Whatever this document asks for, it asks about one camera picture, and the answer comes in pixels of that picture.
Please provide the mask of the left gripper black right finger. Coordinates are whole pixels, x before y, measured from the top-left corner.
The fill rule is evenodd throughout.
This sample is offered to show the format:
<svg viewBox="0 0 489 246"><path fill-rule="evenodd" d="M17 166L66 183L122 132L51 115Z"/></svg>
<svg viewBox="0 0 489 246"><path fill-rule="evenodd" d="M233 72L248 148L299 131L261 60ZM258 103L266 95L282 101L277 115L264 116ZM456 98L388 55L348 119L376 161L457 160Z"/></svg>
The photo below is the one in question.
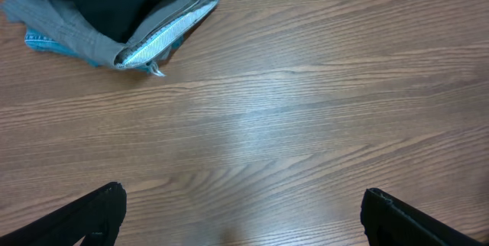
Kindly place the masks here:
<svg viewBox="0 0 489 246"><path fill-rule="evenodd" d="M484 246L378 188L364 192L360 220L370 246Z"/></svg>

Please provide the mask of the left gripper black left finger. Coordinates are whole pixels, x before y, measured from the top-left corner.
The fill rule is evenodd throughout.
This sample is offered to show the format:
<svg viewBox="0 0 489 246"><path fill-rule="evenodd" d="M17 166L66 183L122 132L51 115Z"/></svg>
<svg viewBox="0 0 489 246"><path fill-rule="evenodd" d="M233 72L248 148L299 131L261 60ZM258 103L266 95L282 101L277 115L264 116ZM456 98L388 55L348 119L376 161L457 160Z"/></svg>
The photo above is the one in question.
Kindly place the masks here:
<svg viewBox="0 0 489 246"><path fill-rule="evenodd" d="M127 193L110 182L38 220L1 236L3 246L112 246L127 211Z"/></svg>

